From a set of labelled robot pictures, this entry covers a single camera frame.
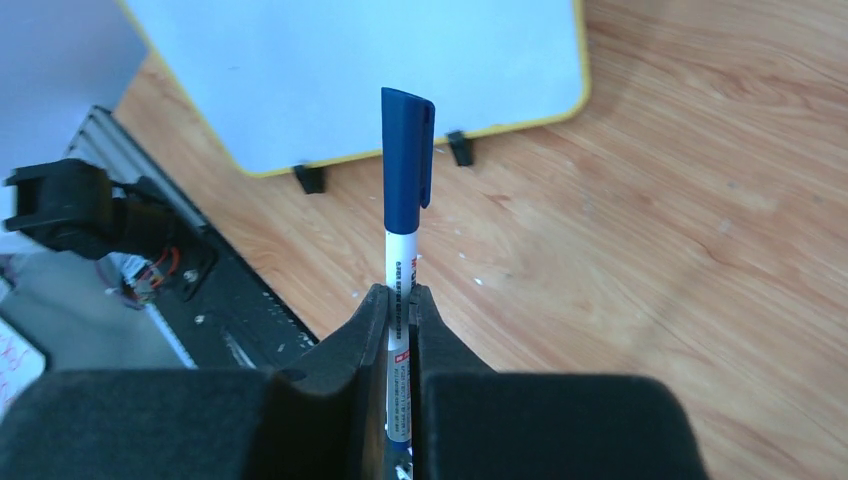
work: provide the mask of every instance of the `pen clip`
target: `pen clip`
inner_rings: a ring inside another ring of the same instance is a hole
[[[424,105],[421,122],[421,208],[430,205],[430,190],[433,180],[433,131],[435,129],[436,107],[432,102]]]

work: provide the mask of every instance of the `yellow border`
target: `yellow border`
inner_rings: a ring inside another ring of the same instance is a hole
[[[218,132],[216,132],[215,129],[212,128],[211,125],[209,125],[209,122],[206,120],[206,116],[203,115],[202,113],[200,113],[200,110],[197,108],[197,105],[194,104],[194,101],[191,99],[191,96],[185,90],[185,87],[183,87],[182,83],[180,83],[179,80],[177,80],[177,77],[176,77],[176,75],[174,75],[174,72],[173,72],[173,70],[171,70],[171,67],[168,65],[168,63],[165,61],[165,59],[162,57],[162,55],[159,54],[159,50],[156,48],[155,45],[153,45],[153,42],[150,40],[150,37],[147,35],[147,32],[144,30],[144,28],[142,28],[141,24],[139,23],[139,21],[135,17],[135,15],[133,15],[129,6],[127,6],[126,0],[117,0],[117,3],[121,7],[121,10],[123,10],[124,15],[129,19],[130,23],[133,24],[136,31],[138,31],[139,35],[141,35],[142,39],[144,40],[144,43],[147,45],[147,48],[150,50],[150,53],[152,55],[155,55],[159,59],[162,66],[165,67],[165,72],[162,72],[162,73],[169,76],[171,78],[171,80],[173,80],[173,83],[177,85],[177,88],[179,88],[180,93],[182,93],[183,97],[185,97],[185,99],[188,101],[189,105],[191,105],[191,107],[194,109],[194,111],[198,112],[198,114],[199,114],[199,116],[200,116],[200,118],[203,122],[203,125],[212,134],[212,138],[215,139],[215,141],[218,143],[218,146],[221,148],[221,150],[223,152],[225,152],[227,154],[227,157],[229,157],[230,161],[233,163],[233,165],[236,166],[236,168],[239,171],[241,171],[244,175],[247,175],[249,177],[254,177],[254,178],[271,177],[271,176],[274,176],[274,175],[281,175],[281,174],[289,173],[289,172],[292,171],[292,167],[286,167],[286,168],[279,168],[277,170],[271,170],[269,172],[255,173],[255,172],[247,171],[247,170],[244,169],[244,167],[239,165],[239,163],[235,161],[235,159],[232,156],[232,154],[230,153],[229,149],[221,141],[221,138],[218,136]],[[488,136],[488,135],[496,135],[496,134],[499,134],[499,133],[512,132],[512,131],[515,131],[515,130],[523,130],[525,128],[539,127],[539,126],[542,126],[542,125],[548,125],[548,124],[551,124],[551,123],[556,123],[556,122],[568,120],[569,118],[580,113],[580,111],[583,109],[583,107],[586,106],[586,103],[588,103],[589,96],[592,92],[592,78],[591,78],[591,74],[590,74],[590,71],[589,71],[589,49],[588,49],[588,41],[587,41],[588,37],[587,37],[587,34],[586,34],[586,19],[583,15],[583,10],[584,10],[583,3],[584,3],[583,0],[575,0],[574,1],[574,19],[577,22],[577,48],[579,49],[580,68],[582,70],[581,76],[583,77],[583,92],[581,92],[580,99],[577,101],[577,104],[574,107],[572,107],[571,110],[569,110],[565,113],[561,113],[561,114],[558,114],[558,115],[552,115],[550,117],[538,118],[536,120],[528,120],[526,122],[512,123],[512,124],[509,124],[509,125],[493,125],[491,127],[483,128],[481,130],[475,130],[473,132],[463,132],[466,137],[468,137],[468,138],[480,138],[480,137],[485,137],[485,136]],[[447,141],[448,141],[447,137],[439,137],[435,140],[435,143],[438,145],[438,144],[447,143]],[[362,159],[362,158],[376,157],[376,156],[380,155],[380,153],[381,153],[381,150],[379,150],[379,149],[378,150],[371,150],[371,151],[368,151],[368,152],[355,153],[353,155],[345,155],[343,157],[331,158],[329,160],[321,160],[321,161],[318,161],[318,162],[311,162],[308,165],[310,167],[323,167],[323,166],[327,166],[327,165],[333,165],[333,164],[336,164],[336,163],[344,163],[344,162],[350,162],[352,160],[359,160],[359,159]]]

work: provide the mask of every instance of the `marker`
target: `marker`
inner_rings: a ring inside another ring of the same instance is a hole
[[[386,285],[392,290],[386,430],[392,446],[406,450],[412,438],[409,295],[415,285],[420,211],[430,204],[436,107],[391,88],[383,88],[382,104]]]

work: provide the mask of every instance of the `white wall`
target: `white wall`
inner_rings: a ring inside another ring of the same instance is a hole
[[[0,21],[5,179],[15,167],[59,160],[92,105],[118,104],[145,47],[113,0],[0,0]],[[2,219],[13,214],[11,197],[0,195]]]

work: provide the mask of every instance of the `wood grain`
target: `wood grain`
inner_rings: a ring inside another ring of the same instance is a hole
[[[435,158],[419,279],[504,370],[638,372],[715,478],[848,478],[848,3],[588,0],[575,120]],[[382,280],[379,159],[242,176],[152,57],[118,118],[320,336]],[[244,119],[250,128],[249,117]]]

